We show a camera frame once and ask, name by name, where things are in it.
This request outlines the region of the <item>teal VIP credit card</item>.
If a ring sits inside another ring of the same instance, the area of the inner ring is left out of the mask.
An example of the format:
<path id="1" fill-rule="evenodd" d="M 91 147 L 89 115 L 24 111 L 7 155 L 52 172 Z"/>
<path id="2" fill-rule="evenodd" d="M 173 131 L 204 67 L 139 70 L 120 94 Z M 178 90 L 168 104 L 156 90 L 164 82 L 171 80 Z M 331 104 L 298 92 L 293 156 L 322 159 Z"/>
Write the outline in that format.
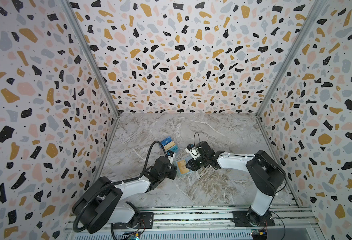
<path id="1" fill-rule="evenodd" d="M 173 146 L 169 150 L 175 152 L 176 154 L 179 152 L 179 147 L 178 146 Z"/>

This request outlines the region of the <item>green card holder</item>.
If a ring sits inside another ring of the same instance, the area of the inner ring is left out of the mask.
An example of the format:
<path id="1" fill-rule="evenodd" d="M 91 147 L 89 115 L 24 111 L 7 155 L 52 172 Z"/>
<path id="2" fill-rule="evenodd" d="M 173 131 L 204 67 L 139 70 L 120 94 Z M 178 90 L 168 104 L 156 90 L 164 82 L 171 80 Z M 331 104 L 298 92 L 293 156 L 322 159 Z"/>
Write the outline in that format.
<path id="1" fill-rule="evenodd" d="M 191 156 L 188 156 L 185 159 L 180 159 L 180 160 L 174 160 L 173 165 L 177 167 L 177 177 L 181 178 L 183 176 L 190 175 L 194 173 L 195 171 L 190 170 L 187 168 L 187 163 L 190 160 L 194 160 Z"/>

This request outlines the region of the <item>gold card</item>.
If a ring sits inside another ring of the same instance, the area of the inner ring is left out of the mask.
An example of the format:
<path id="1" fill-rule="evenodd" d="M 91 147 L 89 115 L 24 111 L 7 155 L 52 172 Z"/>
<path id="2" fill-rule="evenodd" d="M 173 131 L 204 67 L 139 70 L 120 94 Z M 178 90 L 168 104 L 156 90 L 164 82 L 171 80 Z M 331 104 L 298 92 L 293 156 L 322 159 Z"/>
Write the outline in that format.
<path id="1" fill-rule="evenodd" d="M 186 167 L 186 164 L 187 164 L 186 160 L 179 160 L 175 162 L 178 176 L 184 176 L 191 172 L 191 170 Z"/>

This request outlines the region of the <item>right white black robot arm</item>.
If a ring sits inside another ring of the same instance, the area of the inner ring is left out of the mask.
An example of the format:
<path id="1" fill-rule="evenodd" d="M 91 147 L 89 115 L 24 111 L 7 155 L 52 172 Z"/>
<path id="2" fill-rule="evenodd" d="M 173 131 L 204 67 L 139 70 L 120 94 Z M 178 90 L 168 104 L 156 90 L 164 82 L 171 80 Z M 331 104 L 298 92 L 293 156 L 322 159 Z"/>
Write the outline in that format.
<path id="1" fill-rule="evenodd" d="M 212 167 L 249 173 L 258 189 L 248 211 L 249 219 L 254 225 L 258 225 L 268 217 L 272 200 L 285 181 L 286 173 L 267 152 L 258 151 L 248 155 L 216 152 L 205 141 L 196 146 L 189 144 L 185 150 L 192 157 L 186 164 L 189 170 L 196 172 L 203 167 Z"/>

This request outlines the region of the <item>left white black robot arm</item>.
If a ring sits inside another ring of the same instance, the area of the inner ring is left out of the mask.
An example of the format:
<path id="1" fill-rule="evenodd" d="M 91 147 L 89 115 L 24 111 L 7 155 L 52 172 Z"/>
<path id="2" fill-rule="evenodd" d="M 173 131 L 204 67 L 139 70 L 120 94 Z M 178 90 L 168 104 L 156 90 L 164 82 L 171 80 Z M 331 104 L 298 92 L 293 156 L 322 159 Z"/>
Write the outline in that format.
<path id="1" fill-rule="evenodd" d="M 107 177 L 98 178 L 72 207 L 76 216 L 73 231 L 86 230 L 93 234 L 108 224 L 114 229 L 140 228 L 146 220 L 141 218 L 140 210 L 126 199 L 150 192 L 165 179 L 174 180 L 176 176 L 177 167 L 169 158 L 161 156 L 138 177 L 117 182 Z"/>

